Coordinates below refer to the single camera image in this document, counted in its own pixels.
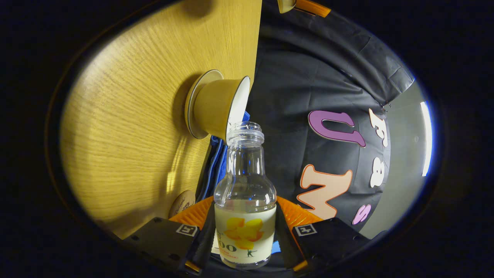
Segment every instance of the yellow flower graphic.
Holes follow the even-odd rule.
[[[264,232],[261,219],[252,219],[245,223],[244,218],[232,217],[226,221],[225,235],[235,241],[235,245],[244,250],[254,248],[254,242],[261,239]]]

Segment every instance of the round coaster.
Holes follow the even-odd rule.
[[[185,100],[185,123],[187,124],[190,134],[197,139],[203,139],[209,134],[201,129],[194,118],[194,103],[196,102],[197,94],[207,83],[221,79],[223,79],[223,75],[218,70],[207,71],[197,78],[189,90],[189,94]]]
[[[192,190],[186,190],[182,192],[173,202],[168,213],[168,218],[179,214],[185,209],[193,206],[196,203],[196,195]]]

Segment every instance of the light fixture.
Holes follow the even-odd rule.
[[[424,125],[425,125],[425,158],[424,158],[424,169],[422,170],[422,176],[425,177],[429,171],[429,166],[431,164],[432,155],[432,123],[431,116],[429,114],[429,107],[425,101],[420,103],[420,108],[422,108],[422,114],[424,115]]]

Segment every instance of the bottle neck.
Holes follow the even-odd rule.
[[[229,146],[226,171],[234,176],[264,176],[264,149],[261,144]]]

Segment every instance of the bottle label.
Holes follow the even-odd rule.
[[[250,264],[271,255],[276,206],[256,213],[238,213],[215,205],[219,253],[230,262]]]

